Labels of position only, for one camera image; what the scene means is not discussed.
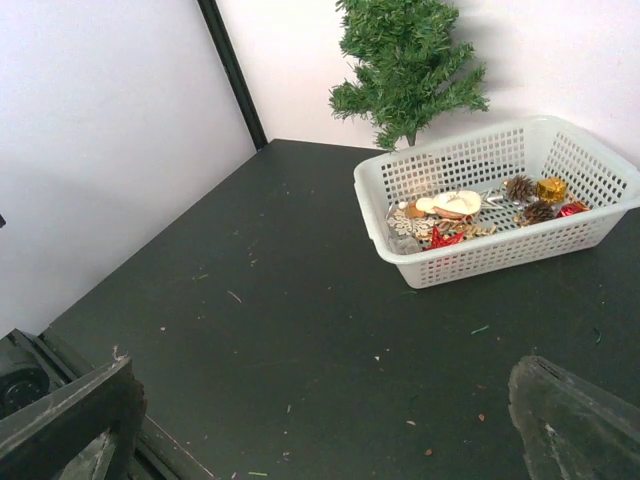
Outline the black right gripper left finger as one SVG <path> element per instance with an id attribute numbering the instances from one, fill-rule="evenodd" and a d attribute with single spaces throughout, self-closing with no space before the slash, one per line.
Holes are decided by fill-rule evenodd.
<path id="1" fill-rule="evenodd" d="M 1 477 L 126 479 L 145 413 L 120 356 L 1 421 Z"/>

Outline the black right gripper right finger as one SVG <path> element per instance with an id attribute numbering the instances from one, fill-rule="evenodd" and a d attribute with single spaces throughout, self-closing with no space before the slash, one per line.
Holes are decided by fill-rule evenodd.
<path id="1" fill-rule="evenodd" d="M 509 412 L 532 479 L 637 479 L 639 409 L 540 357 L 511 370 Z"/>

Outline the white plastic mesh basket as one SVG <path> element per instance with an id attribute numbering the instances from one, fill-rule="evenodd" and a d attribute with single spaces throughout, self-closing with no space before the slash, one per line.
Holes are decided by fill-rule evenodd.
<path id="1" fill-rule="evenodd" d="M 517 205 L 499 197 L 504 181 L 557 177 L 584 213 L 519 226 Z M 639 170 L 586 130 L 553 116 L 494 123 L 463 134 L 386 153 L 358 164 L 354 187 L 378 255 L 416 289 L 516 266 L 599 244 L 639 205 Z M 389 223 L 401 202 L 441 192 L 473 190 L 497 196 L 479 213 L 484 235 L 446 248 L 402 253 Z"/>

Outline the small green christmas tree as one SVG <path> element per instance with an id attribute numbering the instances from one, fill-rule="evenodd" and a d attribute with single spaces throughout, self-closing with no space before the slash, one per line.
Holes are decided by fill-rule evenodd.
<path id="1" fill-rule="evenodd" d="M 472 42 L 456 39 L 450 1 L 339 1 L 341 53 L 354 77 L 331 88 L 334 118 L 359 117 L 378 148 L 409 145 L 444 113 L 486 112 L 486 67 Z"/>

